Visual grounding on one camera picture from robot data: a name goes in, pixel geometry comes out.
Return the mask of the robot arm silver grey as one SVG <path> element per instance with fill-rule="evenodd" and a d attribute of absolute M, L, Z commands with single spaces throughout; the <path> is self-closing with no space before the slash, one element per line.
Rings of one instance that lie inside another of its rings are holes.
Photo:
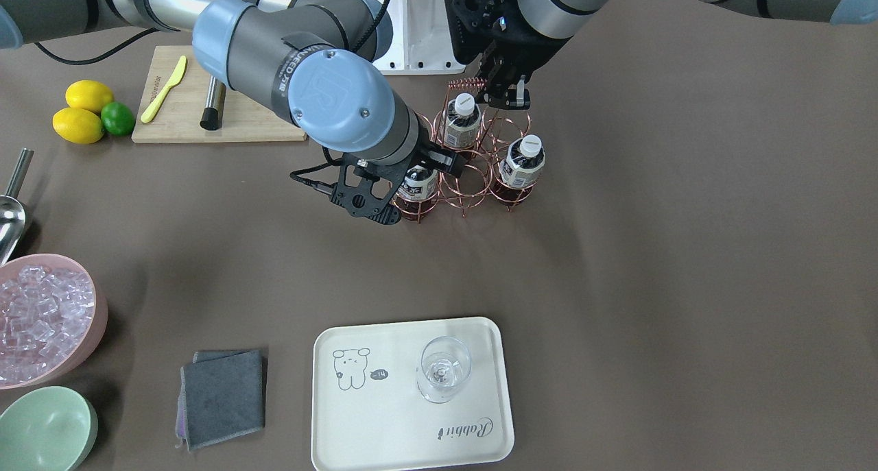
<path fill-rule="evenodd" d="M 291 178 L 351 216 L 395 224 L 392 200 L 415 167 L 460 176 L 374 62 L 391 47 L 390 0 L 1 0 L 2 47 L 117 27 L 191 32 L 194 58 L 226 87 L 301 128 L 339 170 Z"/>
<path fill-rule="evenodd" d="M 860 25 L 876 21 L 877 0 L 696 0 L 736 14 Z M 453 55 L 479 62 L 477 102 L 527 110 L 527 83 L 609 0 L 443 0 Z"/>

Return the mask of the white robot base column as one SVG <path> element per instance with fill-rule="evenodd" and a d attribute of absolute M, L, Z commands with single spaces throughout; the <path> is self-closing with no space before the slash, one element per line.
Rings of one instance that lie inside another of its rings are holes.
<path fill-rule="evenodd" d="M 385 75 L 455 75 L 457 62 L 444 0 L 390 0 L 387 15 L 393 25 L 391 46 L 373 62 Z"/>

